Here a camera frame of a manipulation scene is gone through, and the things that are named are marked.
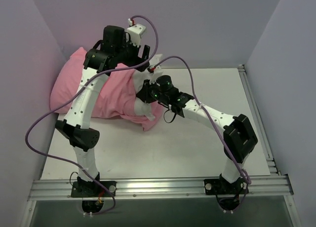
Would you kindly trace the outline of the white pillow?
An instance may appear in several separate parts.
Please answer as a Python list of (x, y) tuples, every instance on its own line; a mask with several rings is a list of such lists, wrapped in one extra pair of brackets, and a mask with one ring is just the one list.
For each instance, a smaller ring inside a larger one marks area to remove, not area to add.
[[(162, 54), (156, 54), (151, 60), (150, 60), (150, 66), (156, 65), (158, 62), (161, 61), (163, 55)], [(139, 72), (135, 70), (132, 76), (135, 92), (138, 93), (143, 88), (143, 84), (145, 80), (149, 80), (149, 72), (148, 70), (145, 70), (144, 72)], [(134, 103), (134, 112), (136, 115), (144, 115), (146, 118), (148, 118), (150, 121), (153, 121), (156, 117), (153, 115), (151, 104), (147, 102), (141, 101), (141, 99), (136, 98)]]

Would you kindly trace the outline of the pink floral pillowcase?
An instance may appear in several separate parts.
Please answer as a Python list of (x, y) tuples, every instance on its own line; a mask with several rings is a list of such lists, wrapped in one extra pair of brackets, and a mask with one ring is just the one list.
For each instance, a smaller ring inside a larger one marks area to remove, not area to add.
[[(83, 47), (77, 49), (65, 63), (59, 73), (50, 94), (50, 108), (58, 108), (57, 113), (66, 114), (70, 105), (61, 107), (77, 92), (81, 80), (83, 62), (86, 55)], [(136, 92), (133, 83), (135, 70), (124, 70), (124, 64), (118, 64), (118, 71), (112, 72), (102, 87), (95, 103), (92, 117), (108, 119), (120, 116), (123, 119), (141, 124), (144, 131), (150, 130), (162, 116), (162, 106), (157, 102), (150, 103), (153, 115), (156, 117), (150, 121), (144, 115), (136, 115), (134, 103)]]

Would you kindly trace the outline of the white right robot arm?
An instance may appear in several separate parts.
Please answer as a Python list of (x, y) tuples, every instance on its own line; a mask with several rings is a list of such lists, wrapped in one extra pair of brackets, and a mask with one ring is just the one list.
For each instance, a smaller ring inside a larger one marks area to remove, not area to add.
[(175, 115), (196, 121), (216, 132), (227, 157), (219, 182), (223, 193), (232, 193), (239, 178), (251, 184), (244, 163), (257, 145), (258, 138), (246, 115), (230, 115), (203, 104), (195, 93), (188, 94), (176, 88), (169, 75), (160, 76), (154, 82), (145, 79), (136, 96), (145, 103), (158, 102)]

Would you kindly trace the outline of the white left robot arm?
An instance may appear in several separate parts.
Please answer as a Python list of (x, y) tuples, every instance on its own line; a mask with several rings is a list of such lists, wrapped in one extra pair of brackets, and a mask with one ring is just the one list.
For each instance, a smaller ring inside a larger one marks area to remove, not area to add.
[(143, 72), (148, 66), (150, 47), (145, 46), (139, 57), (140, 42), (146, 32), (141, 24), (127, 29), (106, 26), (103, 38), (90, 49), (83, 62), (78, 96), (73, 100), (63, 120), (55, 123), (55, 128), (69, 140), (74, 148), (79, 165), (78, 185), (88, 197), (99, 193), (100, 179), (96, 167), (94, 148), (100, 133), (90, 128), (91, 115), (99, 93), (118, 64)]

